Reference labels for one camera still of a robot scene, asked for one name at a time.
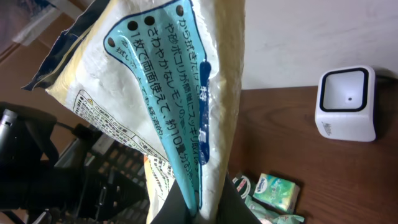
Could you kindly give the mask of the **grey plastic shopping basket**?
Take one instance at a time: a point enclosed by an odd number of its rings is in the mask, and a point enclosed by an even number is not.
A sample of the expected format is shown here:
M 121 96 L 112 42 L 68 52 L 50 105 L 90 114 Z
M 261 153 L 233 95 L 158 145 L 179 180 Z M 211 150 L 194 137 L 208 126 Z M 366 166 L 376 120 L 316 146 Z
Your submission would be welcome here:
M 70 131 L 76 141 L 35 175 L 29 209 L 49 210 L 54 223 L 145 223 L 142 156 L 95 128 Z

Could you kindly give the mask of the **dark green round-label pack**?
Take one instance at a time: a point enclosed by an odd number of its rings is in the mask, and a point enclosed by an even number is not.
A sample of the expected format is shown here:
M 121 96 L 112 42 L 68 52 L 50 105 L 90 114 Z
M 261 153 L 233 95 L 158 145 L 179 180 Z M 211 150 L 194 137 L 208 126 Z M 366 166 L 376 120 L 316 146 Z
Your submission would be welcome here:
M 255 184 L 245 175 L 234 177 L 233 184 L 243 200 L 245 200 L 247 196 L 251 196 L 254 193 Z

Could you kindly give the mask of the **white barcode scanner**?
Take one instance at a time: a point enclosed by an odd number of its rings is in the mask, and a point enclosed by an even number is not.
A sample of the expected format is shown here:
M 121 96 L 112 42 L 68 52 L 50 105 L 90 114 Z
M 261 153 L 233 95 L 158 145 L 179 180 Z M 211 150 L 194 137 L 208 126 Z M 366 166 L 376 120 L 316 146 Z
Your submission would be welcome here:
M 328 139 L 371 142 L 376 139 L 376 73 L 367 65 L 337 68 L 320 78 L 315 124 Z

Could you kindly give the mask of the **teal white tissue pack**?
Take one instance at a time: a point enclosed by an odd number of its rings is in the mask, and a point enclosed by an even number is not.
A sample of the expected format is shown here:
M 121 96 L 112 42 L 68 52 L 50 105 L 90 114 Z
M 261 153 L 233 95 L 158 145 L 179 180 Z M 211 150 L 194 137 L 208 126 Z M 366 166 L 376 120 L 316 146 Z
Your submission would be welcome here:
M 293 214 L 300 187 L 289 180 L 261 174 L 254 189 L 253 197 L 281 212 Z

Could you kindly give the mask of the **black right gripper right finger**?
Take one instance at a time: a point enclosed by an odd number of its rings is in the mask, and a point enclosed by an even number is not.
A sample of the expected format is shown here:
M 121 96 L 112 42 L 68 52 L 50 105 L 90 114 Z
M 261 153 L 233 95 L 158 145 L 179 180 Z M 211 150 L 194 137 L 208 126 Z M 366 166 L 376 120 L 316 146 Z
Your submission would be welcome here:
M 261 224 L 248 209 L 228 175 L 218 205 L 217 224 Z

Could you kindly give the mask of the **mint green wipes pack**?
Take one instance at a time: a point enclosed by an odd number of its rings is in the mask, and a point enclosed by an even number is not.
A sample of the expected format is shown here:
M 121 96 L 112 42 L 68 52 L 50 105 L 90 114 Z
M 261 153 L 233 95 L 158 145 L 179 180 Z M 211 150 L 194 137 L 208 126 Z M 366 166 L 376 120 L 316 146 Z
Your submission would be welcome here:
M 304 217 L 299 215 L 279 215 L 276 212 L 267 210 L 249 195 L 244 203 L 262 224 L 301 224 L 305 221 Z

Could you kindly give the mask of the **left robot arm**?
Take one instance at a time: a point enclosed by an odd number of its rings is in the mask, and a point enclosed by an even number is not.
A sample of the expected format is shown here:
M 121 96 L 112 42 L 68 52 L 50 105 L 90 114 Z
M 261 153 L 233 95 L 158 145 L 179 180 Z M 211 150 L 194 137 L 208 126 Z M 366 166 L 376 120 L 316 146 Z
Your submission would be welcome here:
M 17 210 L 27 213 L 27 223 L 106 222 L 147 198 L 143 183 L 116 164 L 85 165 L 101 132 L 82 124 L 68 128 L 79 146 L 62 165 L 50 139 L 56 125 L 49 113 L 1 103 L 1 213 L 12 223 L 23 222 Z

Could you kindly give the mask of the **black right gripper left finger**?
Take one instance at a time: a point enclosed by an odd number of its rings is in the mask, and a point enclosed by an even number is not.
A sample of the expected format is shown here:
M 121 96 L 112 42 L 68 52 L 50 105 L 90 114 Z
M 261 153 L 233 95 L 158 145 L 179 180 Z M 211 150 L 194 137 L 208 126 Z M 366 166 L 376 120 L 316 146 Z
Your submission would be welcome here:
M 174 182 L 170 192 L 151 224 L 191 224 L 192 219 L 178 183 Z

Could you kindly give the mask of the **large beige snack bag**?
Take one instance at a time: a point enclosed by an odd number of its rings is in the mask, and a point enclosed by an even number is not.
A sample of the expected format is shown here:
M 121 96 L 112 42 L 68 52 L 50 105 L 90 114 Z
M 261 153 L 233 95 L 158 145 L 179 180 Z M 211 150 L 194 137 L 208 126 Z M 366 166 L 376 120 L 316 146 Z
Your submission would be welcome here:
M 25 88 L 59 103 L 155 166 L 214 223 L 236 129 L 244 67 L 242 0 L 93 1 Z

